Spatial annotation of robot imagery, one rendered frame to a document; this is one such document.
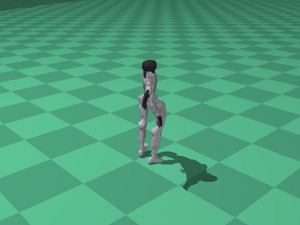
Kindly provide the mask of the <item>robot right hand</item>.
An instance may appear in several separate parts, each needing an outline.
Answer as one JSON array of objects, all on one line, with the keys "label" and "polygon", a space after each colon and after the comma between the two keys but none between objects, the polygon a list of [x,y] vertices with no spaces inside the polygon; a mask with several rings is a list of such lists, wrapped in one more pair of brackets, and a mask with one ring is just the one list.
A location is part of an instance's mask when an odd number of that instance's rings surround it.
[{"label": "robot right hand", "polygon": [[157,122],[159,122],[157,125],[159,126],[159,127],[161,127],[162,126],[162,117],[161,116],[159,116],[158,117],[158,121]]}]

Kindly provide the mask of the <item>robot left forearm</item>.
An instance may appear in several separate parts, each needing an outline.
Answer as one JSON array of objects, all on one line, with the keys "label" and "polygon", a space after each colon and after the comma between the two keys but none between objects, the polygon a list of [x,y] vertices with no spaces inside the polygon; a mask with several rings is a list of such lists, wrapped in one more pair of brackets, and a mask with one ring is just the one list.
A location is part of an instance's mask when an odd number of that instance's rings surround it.
[{"label": "robot left forearm", "polygon": [[[152,82],[153,82],[153,79],[148,78],[148,72],[147,72],[146,73],[146,90],[150,90],[149,95],[151,95]],[[149,86],[147,86],[147,85],[149,85]],[[146,92],[146,90],[145,90],[145,92]]]}]

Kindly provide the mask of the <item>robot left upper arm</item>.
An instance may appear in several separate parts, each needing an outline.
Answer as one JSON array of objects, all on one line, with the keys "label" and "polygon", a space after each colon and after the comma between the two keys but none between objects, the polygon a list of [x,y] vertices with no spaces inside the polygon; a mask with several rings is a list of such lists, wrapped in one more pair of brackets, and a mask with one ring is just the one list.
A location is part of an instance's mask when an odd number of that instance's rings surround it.
[{"label": "robot left upper arm", "polygon": [[148,72],[148,78],[153,78],[153,77],[154,77],[154,73]]}]

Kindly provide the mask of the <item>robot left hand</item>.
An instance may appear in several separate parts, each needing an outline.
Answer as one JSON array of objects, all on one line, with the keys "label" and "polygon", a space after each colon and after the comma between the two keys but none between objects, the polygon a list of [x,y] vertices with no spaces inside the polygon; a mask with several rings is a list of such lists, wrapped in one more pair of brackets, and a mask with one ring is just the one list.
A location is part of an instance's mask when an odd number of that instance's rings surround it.
[{"label": "robot left hand", "polygon": [[150,92],[150,90],[146,90],[146,92],[145,92],[145,94],[144,94],[144,97],[143,97],[143,100],[142,100],[142,106],[143,106],[143,108],[144,108],[145,110],[147,110],[147,109],[146,109],[146,108],[147,108],[147,104],[146,104],[147,99],[150,97],[150,96],[149,96],[149,92]]}]

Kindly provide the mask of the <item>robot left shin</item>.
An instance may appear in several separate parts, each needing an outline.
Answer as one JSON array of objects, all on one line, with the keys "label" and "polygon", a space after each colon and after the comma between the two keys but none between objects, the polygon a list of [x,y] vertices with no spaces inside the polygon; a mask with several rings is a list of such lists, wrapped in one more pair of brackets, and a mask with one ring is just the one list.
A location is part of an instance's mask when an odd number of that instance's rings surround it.
[{"label": "robot left shin", "polygon": [[138,138],[139,138],[139,142],[140,142],[140,149],[142,148],[142,150],[143,150],[144,149],[144,140],[146,137],[146,128],[140,129],[139,124],[140,124],[140,121],[138,122]]}]

